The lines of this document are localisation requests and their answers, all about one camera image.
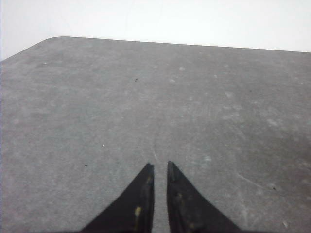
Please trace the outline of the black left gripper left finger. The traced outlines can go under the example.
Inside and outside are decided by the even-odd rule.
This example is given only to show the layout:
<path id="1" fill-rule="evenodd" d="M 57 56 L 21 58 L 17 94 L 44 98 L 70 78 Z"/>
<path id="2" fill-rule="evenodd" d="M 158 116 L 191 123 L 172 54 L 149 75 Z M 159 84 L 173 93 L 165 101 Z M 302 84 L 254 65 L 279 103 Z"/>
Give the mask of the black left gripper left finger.
<path id="1" fill-rule="evenodd" d="M 150 233 L 155 205 L 154 177 L 154 166 L 147 163 L 121 195 L 81 232 Z"/>

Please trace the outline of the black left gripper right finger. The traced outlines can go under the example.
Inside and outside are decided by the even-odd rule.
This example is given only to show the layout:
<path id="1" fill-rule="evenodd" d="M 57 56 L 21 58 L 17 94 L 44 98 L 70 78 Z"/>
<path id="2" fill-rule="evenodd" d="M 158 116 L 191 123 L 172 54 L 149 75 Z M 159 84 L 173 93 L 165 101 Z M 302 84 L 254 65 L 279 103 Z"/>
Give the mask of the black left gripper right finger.
<path id="1" fill-rule="evenodd" d="M 238 233 L 241 229 L 206 200 L 177 165 L 167 166 L 167 209 L 172 233 Z"/>

